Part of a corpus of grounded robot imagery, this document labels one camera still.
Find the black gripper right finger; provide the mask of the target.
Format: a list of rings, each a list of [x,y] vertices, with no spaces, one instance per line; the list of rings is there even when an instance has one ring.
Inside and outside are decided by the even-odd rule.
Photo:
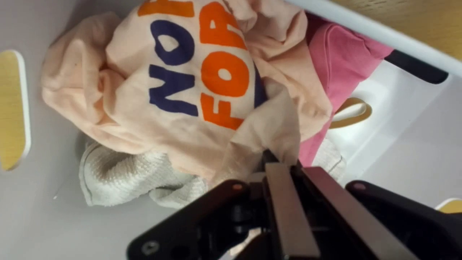
[[[391,231],[322,167],[303,169],[309,182],[375,260],[417,260]]]

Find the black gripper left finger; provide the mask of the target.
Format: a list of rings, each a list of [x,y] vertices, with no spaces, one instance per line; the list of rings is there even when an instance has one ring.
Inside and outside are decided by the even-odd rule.
[[[283,260],[318,258],[320,251],[297,195],[290,167],[271,152],[263,153],[264,172],[271,198]]]

